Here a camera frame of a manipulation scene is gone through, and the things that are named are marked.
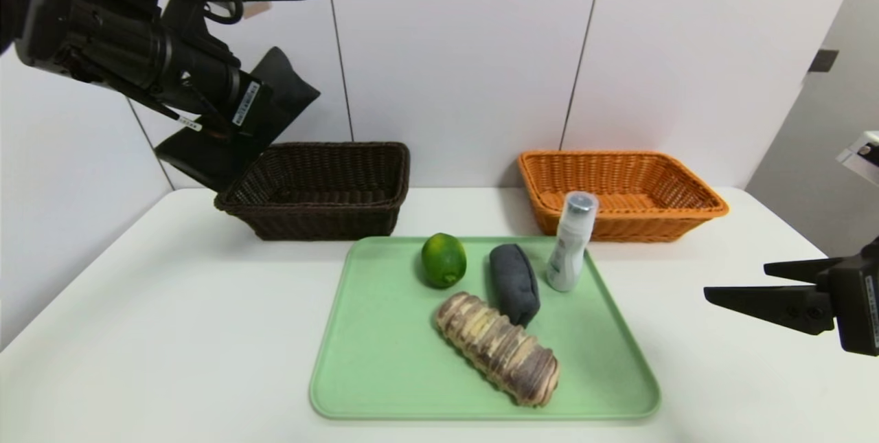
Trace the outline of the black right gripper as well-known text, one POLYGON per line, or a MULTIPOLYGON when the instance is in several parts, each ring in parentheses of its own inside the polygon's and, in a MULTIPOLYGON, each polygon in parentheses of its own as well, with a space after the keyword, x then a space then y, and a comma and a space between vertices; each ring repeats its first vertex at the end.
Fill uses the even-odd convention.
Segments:
POLYGON ((805 334, 835 330, 846 352, 878 355, 878 240, 848 258, 767 262, 766 276, 817 284, 828 272, 828 293, 815 286, 705 287, 715 305, 805 334))

